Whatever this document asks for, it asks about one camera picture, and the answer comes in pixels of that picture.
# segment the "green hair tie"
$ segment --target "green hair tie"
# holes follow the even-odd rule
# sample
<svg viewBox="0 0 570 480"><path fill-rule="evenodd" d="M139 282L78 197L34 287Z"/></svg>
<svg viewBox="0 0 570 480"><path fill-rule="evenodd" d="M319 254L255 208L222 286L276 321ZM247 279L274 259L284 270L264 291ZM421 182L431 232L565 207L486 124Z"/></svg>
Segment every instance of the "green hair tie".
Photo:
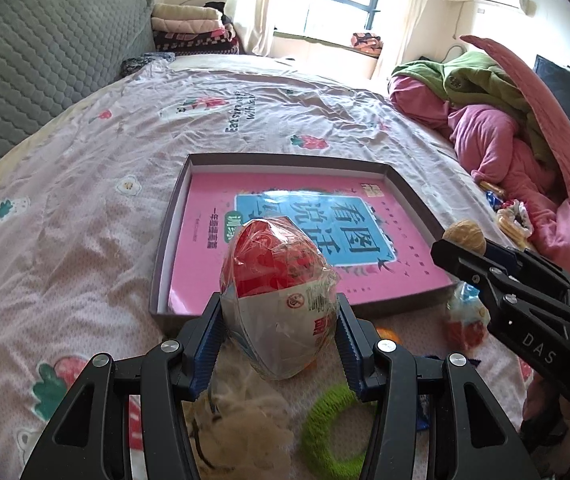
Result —
<svg viewBox="0 0 570 480"><path fill-rule="evenodd" d="M321 480L354 480L361 474L365 452L348 460L334 458L329 447L332 424L359 400L346 384L327 390L312 407L303 424L300 449L309 470Z"/></svg>

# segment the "pink quilt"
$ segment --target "pink quilt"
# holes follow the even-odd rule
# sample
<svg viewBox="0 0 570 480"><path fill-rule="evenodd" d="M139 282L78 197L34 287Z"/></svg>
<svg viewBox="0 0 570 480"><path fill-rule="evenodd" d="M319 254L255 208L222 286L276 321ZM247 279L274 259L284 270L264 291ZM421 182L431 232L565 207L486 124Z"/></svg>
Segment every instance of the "pink quilt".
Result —
<svg viewBox="0 0 570 480"><path fill-rule="evenodd" d="M459 163L476 182L485 180L526 203L535 228L530 242L570 272L570 122L540 78L511 50L494 40L462 36L484 49L507 72L532 107L540 130L560 167L566 197L549 195L554 174L541 167L530 147L517 137L519 126L488 105L459 110L444 103L417 80L399 76L390 100L409 117L440 132L454 144Z"/></svg>

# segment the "gray quilted headboard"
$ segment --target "gray quilted headboard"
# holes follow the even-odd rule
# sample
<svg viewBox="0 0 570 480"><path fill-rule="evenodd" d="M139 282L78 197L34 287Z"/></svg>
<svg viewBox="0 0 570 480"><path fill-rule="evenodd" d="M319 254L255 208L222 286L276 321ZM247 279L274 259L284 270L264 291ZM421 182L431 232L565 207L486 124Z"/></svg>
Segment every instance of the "gray quilted headboard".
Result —
<svg viewBox="0 0 570 480"><path fill-rule="evenodd" d="M0 158L155 50L153 0L0 0Z"/></svg>

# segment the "white curtain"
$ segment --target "white curtain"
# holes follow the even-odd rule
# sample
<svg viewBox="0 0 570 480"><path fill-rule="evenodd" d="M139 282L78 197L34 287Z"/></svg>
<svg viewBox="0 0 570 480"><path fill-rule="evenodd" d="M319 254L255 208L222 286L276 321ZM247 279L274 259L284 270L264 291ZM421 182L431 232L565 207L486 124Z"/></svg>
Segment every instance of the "white curtain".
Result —
<svg viewBox="0 0 570 480"><path fill-rule="evenodd" d="M388 78L394 67L403 62L426 4L427 0L379 0L381 12L375 22L375 32L382 37L383 50L372 78Z"/></svg>
<svg viewBox="0 0 570 480"><path fill-rule="evenodd" d="M232 18L248 54L267 56L270 53L276 18L275 5L269 3L270 0L227 0L225 4L225 14Z"/></svg>

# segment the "toy egg wrapped in plastic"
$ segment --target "toy egg wrapped in plastic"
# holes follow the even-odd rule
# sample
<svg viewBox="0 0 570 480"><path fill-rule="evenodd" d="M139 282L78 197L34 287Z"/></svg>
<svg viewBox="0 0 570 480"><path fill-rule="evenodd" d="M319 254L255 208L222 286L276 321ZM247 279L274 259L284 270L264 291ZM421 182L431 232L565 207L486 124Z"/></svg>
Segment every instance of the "toy egg wrapped in plastic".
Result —
<svg viewBox="0 0 570 480"><path fill-rule="evenodd" d="M269 379L299 373L334 335L337 274L288 218L255 219L229 243L220 273L232 339Z"/></svg>

